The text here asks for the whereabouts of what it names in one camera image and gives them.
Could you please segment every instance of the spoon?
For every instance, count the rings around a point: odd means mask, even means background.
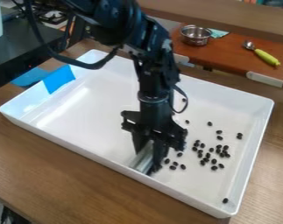
[[[255,45],[251,41],[245,40],[245,42],[243,43],[243,47],[245,47],[248,50],[254,51],[262,60],[267,62],[269,65],[275,67],[280,66],[280,62],[277,59],[275,59],[272,55],[270,55],[267,52],[256,49]]]

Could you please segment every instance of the blue tape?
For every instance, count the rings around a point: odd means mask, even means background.
[[[47,77],[50,73],[46,70],[43,70],[39,67],[34,67],[27,73],[24,73],[13,80],[11,83],[17,85],[19,87],[28,87],[31,84],[34,84],[38,81],[42,81]]]
[[[58,88],[73,80],[75,80],[74,74],[71,71],[70,66],[66,65],[53,71],[43,80],[43,82],[46,85],[48,93],[52,94]]]

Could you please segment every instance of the wooden table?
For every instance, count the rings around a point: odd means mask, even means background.
[[[65,54],[78,57],[94,47],[93,41],[84,40]],[[60,65],[50,59],[42,68]],[[181,70],[275,100],[241,210],[231,223],[283,224],[283,90],[234,75]],[[0,105],[22,91],[12,85],[0,88]],[[0,200],[30,221],[45,224],[227,222],[21,129],[1,114]]]
[[[283,81],[283,44],[281,43],[230,33],[222,38],[211,38],[206,46],[191,46],[181,41],[180,27],[173,31],[172,39],[174,52],[189,57],[190,63],[240,75],[254,72]],[[281,66],[277,68],[270,66],[254,52],[244,49],[242,44],[246,39],[253,41],[257,48],[276,57]]]

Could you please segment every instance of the yellow handle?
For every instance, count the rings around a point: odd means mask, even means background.
[[[272,66],[280,66],[280,62],[275,59],[272,55],[270,55],[267,52],[264,52],[262,50],[256,49],[254,50],[254,52],[265,62],[267,62],[268,64],[272,65]]]

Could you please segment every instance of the blue paper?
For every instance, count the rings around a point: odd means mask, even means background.
[[[43,82],[49,94],[52,94],[58,88],[75,80],[74,74],[69,65],[62,66],[48,75]]]
[[[212,38],[214,39],[219,39],[225,35],[228,34],[227,31],[218,31],[218,30],[215,30],[215,29],[210,29],[212,31]]]
[[[30,71],[20,75],[15,80],[13,80],[11,83],[14,85],[17,85],[19,87],[28,87],[31,84],[34,84],[38,81],[43,80],[45,77],[47,77],[50,73],[46,70],[43,70],[38,67],[34,67]]]

